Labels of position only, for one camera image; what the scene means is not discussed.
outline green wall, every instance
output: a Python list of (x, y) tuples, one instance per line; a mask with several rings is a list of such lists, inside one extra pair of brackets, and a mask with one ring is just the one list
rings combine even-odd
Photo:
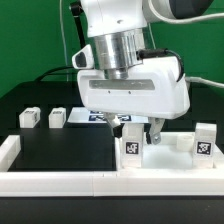
[[(70, 2), (64, 0), (69, 59), (79, 50)], [(208, 12), (224, 12), (223, 0), (214, 0)], [(224, 19), (192, 25), (157, 23), (152, 30), (157, 47), (168, 47), (183, 57), (187, 75), (224, 82)], [(64, 65), (59, 0), (1, 1), (0, 52), (0, 96)]]

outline white robot body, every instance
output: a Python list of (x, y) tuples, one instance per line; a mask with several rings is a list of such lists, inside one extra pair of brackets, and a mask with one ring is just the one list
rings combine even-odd
[(189, 109), (184, 77), (175, 57), (145, 59), (126, 80), (107, 80), (100, 70), (82, 70), (78, 84), (88, 110), (175, 119)]
[(142, 0), (81, 0), (88, 20), (88, 37), (147, 26)]

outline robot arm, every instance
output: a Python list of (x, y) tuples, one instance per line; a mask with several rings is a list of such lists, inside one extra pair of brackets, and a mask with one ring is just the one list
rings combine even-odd
[[(152, 1), (155, 9), (168, 19), (186, 19), (201, 16), (213, 0), (156, 0)], [(149, 7), (149, 0), (143, 0), (143, 13), (148, 23), (159, 19)]]
[[(153, 5), (161, 15), (178, 19), (201, 15), (211, 2), (156, 0)], [(149, 117), (149, 142), (158, 144), (164, 120), (182, 116), (190, 103), (176, 58), (160, 58), (153, 52), (154, 58), (139, 57), (139, 52), (150, 54), (142, 28), (158, 21), (150, 10), (151, 0), (80, 3), (88, 21), (88, 37), (94, 40), (93, 48), (86, 46), (72, 59), (74, 67), (81, 70), (78, 84), (83, 104), (104, 112), (112, 134), (118, 133), (116, 137), (121, 137), (122, 128), (116, 114)]]

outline black and white sticker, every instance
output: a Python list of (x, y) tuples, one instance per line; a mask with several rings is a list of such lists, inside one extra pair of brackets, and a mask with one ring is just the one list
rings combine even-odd
[(197, 154), (211, 156), (212, 143), (210, 142), (197, 142)]
[(100, 114), (90, 115), (89, 121), (105, 121), (105, 118), (103, 115), (100, 115)]
[(138, 155), (139, 154), (139, 143), (138, 142), (126, 142), (126, 154)]

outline white plastic housing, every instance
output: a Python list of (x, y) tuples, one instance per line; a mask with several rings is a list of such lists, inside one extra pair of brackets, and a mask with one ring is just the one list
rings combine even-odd
[(176, 82), (179, 66), (175, 57), (143, 60), (128, 70), (126, 80), (151, 80), (154, 89), (96, 89), (91, 80), (105, 80), (99, 70), (78, 73), (82, 102), (88, 110), (174, 119), (185, 114), (190, 106), (184, 77)]
[(54, 108), (49, 115), (49, 128), (63, 128), (66, 121), (66, 109)]
[(19, 115), (20, 128), (34, 128), (40, 121), (40, 108), (26, 108)]
[[(80, 53), (83, 53), (85, 55), (85, 58), (86, 58), (86, 67), (80, 67), (76, 63), (76, 57)], [(91, 48), (91, 46), (89, 44), (86, 45), (81, 51), (79, 51), (78, 53), (76, 53), (72, 57), (72, 64), (73, 64), (73, 66), (74, 66), (75, 69), (92, 69), (94, 67), (93, 52), (92, 52), (92, 48)]]
[(88, 37), (146, 27), (142, 0), (81, 0)]

